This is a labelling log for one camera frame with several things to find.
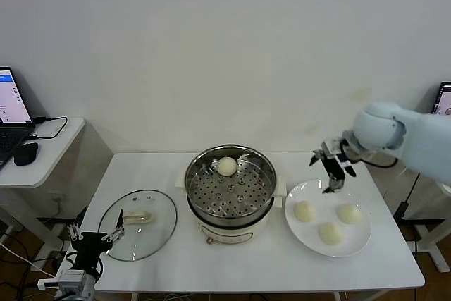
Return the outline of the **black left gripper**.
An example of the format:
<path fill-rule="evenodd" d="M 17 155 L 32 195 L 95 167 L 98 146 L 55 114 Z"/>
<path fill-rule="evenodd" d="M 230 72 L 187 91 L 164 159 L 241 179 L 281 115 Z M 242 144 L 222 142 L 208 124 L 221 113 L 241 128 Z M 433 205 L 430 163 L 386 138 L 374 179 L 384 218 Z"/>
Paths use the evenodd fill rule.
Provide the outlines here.
<path fill-rule="evenodd" d="M 88 206 L 75 217 L 74 222 L 67 226 L 72 248 L 76 257 L 71 269 L 93 271 L 97 270 L 100 255 L 113 247 L 125 232 L 123 210 L 121 209 L 116 227 L 110 233 L 81 232 L 80 227 Z"/>

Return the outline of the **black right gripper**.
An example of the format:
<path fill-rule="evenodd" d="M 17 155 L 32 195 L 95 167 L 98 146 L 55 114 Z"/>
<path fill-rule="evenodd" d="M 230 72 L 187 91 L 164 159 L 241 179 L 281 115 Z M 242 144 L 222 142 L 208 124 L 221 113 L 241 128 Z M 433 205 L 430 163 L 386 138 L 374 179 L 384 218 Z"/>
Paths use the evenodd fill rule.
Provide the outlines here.
<path fill-rule="evenodd" d="M 315 149 L 310 159 L 309 166 L 321 161 L 328 174 L 328 187 L 322 191 L 323 194 L 335 193 L 342 190 L 345 183 L 345 171 L 337 157 L 327 157 L 322 149 Z"/>

